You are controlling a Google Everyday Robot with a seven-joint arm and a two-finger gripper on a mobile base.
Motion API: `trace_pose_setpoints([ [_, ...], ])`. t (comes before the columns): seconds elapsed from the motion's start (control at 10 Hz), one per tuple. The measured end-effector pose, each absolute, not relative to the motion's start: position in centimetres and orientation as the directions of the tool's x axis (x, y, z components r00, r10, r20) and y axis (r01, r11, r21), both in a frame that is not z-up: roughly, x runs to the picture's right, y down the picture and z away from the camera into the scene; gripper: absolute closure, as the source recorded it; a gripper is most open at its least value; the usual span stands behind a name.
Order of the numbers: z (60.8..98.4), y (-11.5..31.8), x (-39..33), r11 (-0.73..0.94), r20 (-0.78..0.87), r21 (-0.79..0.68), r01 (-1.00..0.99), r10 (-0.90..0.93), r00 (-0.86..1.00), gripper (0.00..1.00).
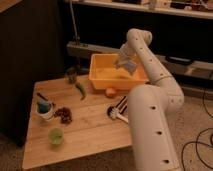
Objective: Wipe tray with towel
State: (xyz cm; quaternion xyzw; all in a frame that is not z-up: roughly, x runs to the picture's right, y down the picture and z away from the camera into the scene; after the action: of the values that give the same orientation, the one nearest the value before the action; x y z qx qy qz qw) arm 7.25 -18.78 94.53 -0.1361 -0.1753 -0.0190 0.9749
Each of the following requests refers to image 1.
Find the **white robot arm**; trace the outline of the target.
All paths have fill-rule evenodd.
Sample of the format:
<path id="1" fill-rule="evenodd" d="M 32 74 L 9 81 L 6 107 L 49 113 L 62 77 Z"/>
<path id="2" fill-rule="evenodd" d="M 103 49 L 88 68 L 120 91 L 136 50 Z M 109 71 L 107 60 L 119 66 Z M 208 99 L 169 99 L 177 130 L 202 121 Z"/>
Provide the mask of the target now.
<path id="1" fill-rule="evenodd" d="M 116 68 L 130 74 L 136 70 L 131 57 L 136 54 L 148 76 L 149 84 L 132 88 L 127 106 L 129 127 L 137 171 L 181 171 L 166 115 L 177 112 L 184 94 L 171 73 L 149 49 L 152 33 L 130 29 L 121 46 Z"/>

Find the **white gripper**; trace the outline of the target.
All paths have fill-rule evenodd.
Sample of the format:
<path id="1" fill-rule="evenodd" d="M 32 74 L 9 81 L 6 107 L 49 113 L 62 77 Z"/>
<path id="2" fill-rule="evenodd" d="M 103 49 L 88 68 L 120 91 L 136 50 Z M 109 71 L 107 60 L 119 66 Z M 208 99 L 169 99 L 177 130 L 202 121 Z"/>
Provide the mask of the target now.
<path id="1" fill-rule="evenodd" d="M 134 52 L 131 49 L 131 47 L 128 44 L 123 44 L 118 51 L 118 58 L 114 62 L 115 67 L 116 68 L 123 67 L 125 63 L 131 61 L 133 55 Z"/>

